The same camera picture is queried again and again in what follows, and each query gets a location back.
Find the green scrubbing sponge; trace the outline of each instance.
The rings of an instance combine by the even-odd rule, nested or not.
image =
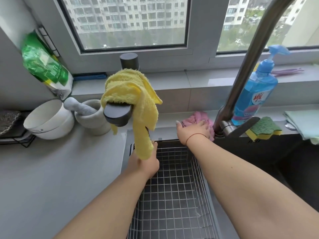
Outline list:
[[[256,139],[267,140],[272,135],[281,135],[282,130],[270,117],[263,117],[255,125],[248,129],[246,134],[253,141]]]

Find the folded cloth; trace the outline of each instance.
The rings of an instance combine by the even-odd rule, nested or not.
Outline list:
[[[105,83],[105,93],[101,98],[102,107],[107,102],[133,104],[133,133],[136,154],[140,159],[148,159],[153,151],[153,144],[148,131],[154,130],[158,119],[155,104],[162,104],[148,79],[139,71],[124,69],[110,76]],[[113,133],[117,127],[111,125]]]
[[[295,126],[303,140],[319,144],[319,110],[284,112],[286,121]]]
[[[215,132],[213,129],[213,121],[208,118],[208,115],[206,112],[194,112],[194,114],[191,115],[189,118],[183,120],[181,124],[183,127],[186,127],[192,124],[197,124],[201,120],[204,120],[206,123],[208,123],[209,132],[211,134],[211,137],[209,140],[213,141],[215,136]]]

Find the stainless steel faucet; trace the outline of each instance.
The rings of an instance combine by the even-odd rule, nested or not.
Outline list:
[[[236,102],[245,87],[257,61],[262,54],[277,22],[282,14],[294,0],[273,0],[266,9],[253,40],[250,43],[243,63],[239,69],[237,77],[234,81],[232,90],[230,91],[226,103],[218,111],[215,123],[213,125],[216,134],[221,134],[225,137],[238,137],[245,131],[251,128],[260,119],[252,117],[239,127],[234,126],[231,121]]]

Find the dish soap bottle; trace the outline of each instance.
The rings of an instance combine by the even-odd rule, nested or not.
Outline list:
[[[278,80],[270,74],[275,65],[272,59],[277,53],[288,55],[290,52],[282,45],[268,48],[269,58],[261,61],[257,70],[251,74],[235,105],[232,122],[236,126],[254,116],[278,84]]]

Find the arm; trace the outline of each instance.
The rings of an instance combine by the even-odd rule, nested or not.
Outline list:
[[[159,169],[157,143],[148,160],[135,152],[127,169],[77,214],[55,239],[126,238],[138,198],[149,178]]]
[[[189,138],[186,145],[240,238],[319,238],[319,213],[266,172],[209,141],[204,122],[185,128],[178,123],[177,135],[183,144]]]

